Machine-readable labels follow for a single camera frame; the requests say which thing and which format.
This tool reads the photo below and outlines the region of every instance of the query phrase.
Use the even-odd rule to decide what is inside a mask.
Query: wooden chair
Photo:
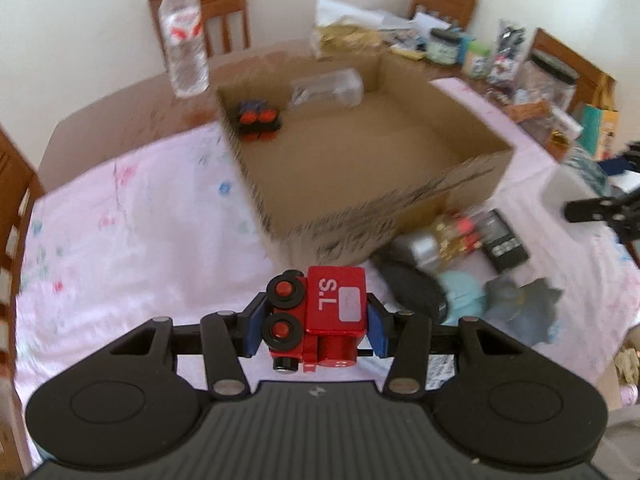
[[[16,357],[15,298],[20,291],[24,243],[33,204],[43,194],[38,175],[0,126],[0,244],[4,248],[0,252],[0,376],[11,383]],[[29,463],[22,407],[14,390],[2,392],[0,410],[11,423],[5,427],[0,422],[0,474],[22,473]]]
[[[154,28],[158,35],[158,40],[164,53],[166,61],[166,53],[164,52],[164,41],[162,40],[162,32],[160,30],[160,21],[158,19],[158,9],[162,0],[149,0],[149,8],[151,9],[151,17],[154,20]],[[246,0],[200,0],[202,6],[202,21],[205,31],[205,44],[207,47],[207,57],[213,56],[214,50],[209,39],[207,22],[212,18],[220,18],[222,22],[222,47],[225,54],[231,52],[231,39],[229,37],[229,24],[227,16],[233,12],[242,13],[242,46],[249,48],[251,46],[251,35],[249,32],[249,15],[246,9]]]
[[[543,28],[536,30],[531,49],[538,49],[552,56],[556,56],[560,61],[569,65],[580,75],[576,83],[574,98],[569,104],[569,113],[572,113],[575,107],[581,103],[594,104],[596,90],[598,89],[598,85],[602,85],[603,80],[607,81],[611,91],[613,91],[616,82],[610,75],[600,70],[590,61],[584,59],[580,54],[570,49],[564,43],[561,43],[561,41],[556,40],[556,38]]]
[[[456,22],[465,30],[478,0],[413,0],[409,7],[409,18],[412,18],[419,6],[424,7],[427,14],[437,13],[439,19],[448,23]]]

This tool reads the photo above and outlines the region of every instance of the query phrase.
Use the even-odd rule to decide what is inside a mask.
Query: cardboard carton
[[[353,67],[360,105],[287,109],[290,81]],[[511,147],[432,86],[420,64],[391,54],[302,59],[216,90],[220,122],[250,194],[270,257],[281,268],[348,265],[397,233],[492,195]],[[243,142],[238,104],[282,110],[275,139]]]

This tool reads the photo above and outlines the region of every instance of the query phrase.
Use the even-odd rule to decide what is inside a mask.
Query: screw
[[[411,377],[397,377],[391,379],[389,389],[398,395],[411,395],[420,390],[420,384]]]
[[[244,383],[237,379],[220,379],[213,385],[213,391],[225,397],[232,397],[244,392]]]

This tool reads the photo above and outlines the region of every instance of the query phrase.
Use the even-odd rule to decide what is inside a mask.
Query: glass jar
[[[557,57],[533,50],[520,69],[514,102],[523,104],[546,99],[565,112],[574,98],[578,78],[578,73]]]
[[[458,59],[462,37],[445,28],[432,28],[427,44],[427,57],[440,65],[453,65]]]

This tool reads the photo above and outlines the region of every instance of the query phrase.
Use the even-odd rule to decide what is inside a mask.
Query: clear plastic bottle
[[[158,18],[176,97],[201,94],[209,86],[209,65],[200,0],[162,0]]]

